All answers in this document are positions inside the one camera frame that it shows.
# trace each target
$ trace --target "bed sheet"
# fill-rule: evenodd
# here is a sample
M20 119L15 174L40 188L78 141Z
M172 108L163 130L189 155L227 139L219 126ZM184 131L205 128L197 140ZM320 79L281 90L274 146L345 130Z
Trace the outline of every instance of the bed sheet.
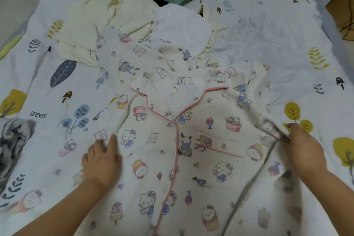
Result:
M60 49L52 39L53 34L60 32L65 24L70 4L77 1L41 0L28 23L27 32L0 63L3 86L0 90L1 115L33 119L37 123L35 133L13 171L6 195L0 199L0 209L15 202L21 203L21 198L28 192L41 191L36 193L41 195L33 207L11 216L0 213L1 223L6 224L1 226L0 231L5 236L12 235L55 205L80 182L82 154L95 140L95 133L102 130L102 122L112 123L105 128L108 135L117 133L120 127L120 123L115 122L116 116L109 114L105 108L113 98L121 94L114 93L105 80L98 80L102 77L100 69L65 61L60 57ZM349 151L351 159L351 152L354 151L350 130L354 114L353 86L334 58L331 43L321 30L321 20L316 16L316 3L313 0L192 0L186 7L198 9L201 3L209 11L209 20L226 28L233 26L242 17L258 15L263 11L271 14L280 24L291 23L296 26L304 41L299 56L305 56L309 62L321 62L319 68L325 72L325 79L316 86L310 86L310 91L309 88L304 89L302 97L291 99L301 111L300 119L295 120L311 122L311 134L324 146L330 170L353 187L353 177L349 173L351 160L346 160L345 155ZM38 48L29 47L33 40ZM19 90L23 95L16 95L14 90ZM267 108L282 122L294 122L284 112L286 104L275 103L271 109L269 105ZM68 131L62 127L61 120L74 119L76 110L82 107L89 107L89 121L83 125L80 119L81 125L74 129L73 133L80 133L80 138L83 138L77 144L68 140ZM24 179L20 188L15 187L18 179L22 179L18 176ZM118 183L113 193L120 192L122 184ZM303 206L304 235L318 235L320 231L323 235L335 234L323 209L305 188ZM112 208L112 205L103 201L95 211L100 208ZM96 226L99 224L95 220L87 218L78 234L88 231L94 234Z

